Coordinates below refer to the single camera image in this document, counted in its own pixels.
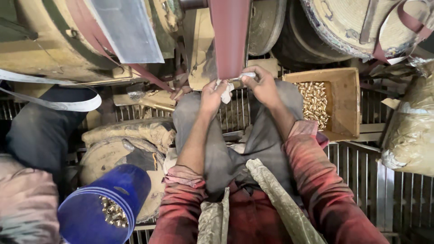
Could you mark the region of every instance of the red sanding belt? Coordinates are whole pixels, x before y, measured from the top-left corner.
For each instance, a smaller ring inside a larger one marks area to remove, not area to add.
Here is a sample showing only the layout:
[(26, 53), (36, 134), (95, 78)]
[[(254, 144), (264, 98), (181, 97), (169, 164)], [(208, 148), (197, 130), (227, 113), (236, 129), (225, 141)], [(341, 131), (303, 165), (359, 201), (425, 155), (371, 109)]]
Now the red sanding belt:
[(250, 0), (208, 0), (214, 27), (217, 76), (232, 79), (243, 70)]
[[(66, 5), (68, 7), (69, 12), (71, 13), (72, 19), (77, 25), (80, 33), (86, 38), (89, 44), (95, 48), (100, 54), (104, 55), (118, 66), (119, 63), (114, 61), (104, 50), (104, 47), (107, 48), (110, 52), (115, 53), (103, 31), (99, 27), (96, 20), (93, 18), (89, 9), (83, 0), (67, 0)], [(142, 78), (148, 79), (151, 83), (158, 85), (168, 92), (174, 91), (170, 88), (166, 83), (162, 82), (160, 79), (152, 75), (145, 68), (137, 63), (127, 64), (131, 68), (135, 69), (139, 74), (134, 73)]]

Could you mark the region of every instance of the person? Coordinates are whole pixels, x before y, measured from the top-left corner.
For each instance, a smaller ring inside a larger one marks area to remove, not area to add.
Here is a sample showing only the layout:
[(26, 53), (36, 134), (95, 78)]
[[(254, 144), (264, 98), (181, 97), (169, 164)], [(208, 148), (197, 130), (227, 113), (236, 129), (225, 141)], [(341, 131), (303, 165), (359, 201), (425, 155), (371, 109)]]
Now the person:
[(243, 154), (226, 146), (215, 118), (227, 81), (212, 81), (178, 103), (179, 156), (164, 178), (150, 243), (321, 242), (312, 226), (328, 243), (388, 243), (336, 174), (317, 122), (303, 120), (298, 89), (259, 66), (243, 72), (259, 77), (242, 77), (254, 94)]
[[(89, 89), (54, 85), (40, 98), (77, 102), (94, 96)], [(86, 115), (30, 102), (13, 119), (7, 153), (0, 154), (0, 244), (60, 242), (57, 207), (66, 185), (68, 139)]]

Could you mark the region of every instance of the plaid shirt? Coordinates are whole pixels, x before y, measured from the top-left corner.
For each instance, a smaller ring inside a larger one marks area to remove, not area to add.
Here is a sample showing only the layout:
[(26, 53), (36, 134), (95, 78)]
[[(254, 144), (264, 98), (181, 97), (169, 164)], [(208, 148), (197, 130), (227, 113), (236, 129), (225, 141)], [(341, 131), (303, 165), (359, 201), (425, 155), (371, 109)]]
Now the plaid shirt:
[[(282, 146), (288, 155), (298, 191), (313, 226), (328, 243), (388, 243), (353, 201), (353, 193), (336, 174), (322, 148), (327, 139), (317, 134), (316, 122), (297, 121)], [(165, 195), (150, 243), (196, 243), (205, 181), (185, 166), (169, 169)], [(250, 195), (229, 185), (228, 243), (291, 243), (291, 238), (268, 196)]]

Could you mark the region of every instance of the stacked blue buckets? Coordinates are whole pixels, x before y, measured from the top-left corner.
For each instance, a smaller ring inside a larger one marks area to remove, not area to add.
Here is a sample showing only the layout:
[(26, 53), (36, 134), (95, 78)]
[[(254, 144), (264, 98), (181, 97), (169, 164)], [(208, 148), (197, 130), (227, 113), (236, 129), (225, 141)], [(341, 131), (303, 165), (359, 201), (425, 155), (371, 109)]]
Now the stacked blue buckets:
[[(124, 164), (69, 195), (58, 209), (60, 234), (70, 244), (122, 244), (134, 230), (137, 215), (151, 190), (151, 179), (141, 168)], [(117, 203), (128, 227), (106, 223), (99, 196)]]

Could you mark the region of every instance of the person's leg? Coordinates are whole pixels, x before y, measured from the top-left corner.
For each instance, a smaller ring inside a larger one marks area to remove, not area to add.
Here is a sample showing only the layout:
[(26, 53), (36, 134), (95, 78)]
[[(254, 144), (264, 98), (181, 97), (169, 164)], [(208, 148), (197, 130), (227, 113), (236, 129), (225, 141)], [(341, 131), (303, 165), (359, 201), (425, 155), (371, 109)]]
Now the person's leg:
[[(51, 102), (78, 102), (95, 96), (89, 89), (50, 88), (40, 98)], [(13, 119), (6, 150), (25, 167), (53, 175), (59, 184), (68, 153), (68, 137), (87, 112), (57, 111), (30, 102)]]
[[(303, 119), (303, 98), (295, 85), (276, 80), (277, 90), (286, 107), (297, 120)], [(274, 174), (282, 187), (291, 195), (297, 195), (294, 182), (289, 170), (288, 158), (281, 151), (282, 140), (270, 111), (262, 105), (253, 95), (251, 116), (253, 122), (252, 132), (246, 142), (244, 158), (259, 158), (261, 162)]]
[[(181, 153), (193, 123), (196, 119), (201, 95), (191, 92), (179, 101), (173, 112), (173, 123), (176, 128), (176, 152)], [(205, 145), (204, 178), (209, 198), (207, 201), (215, 201), (224, 193), (224, 188), (237, 175), (240, 168), (245, 167), (245, 161), (235, 151), (227, 148), (221, 132), (220, 123), (214, 119), (208, 129)]]

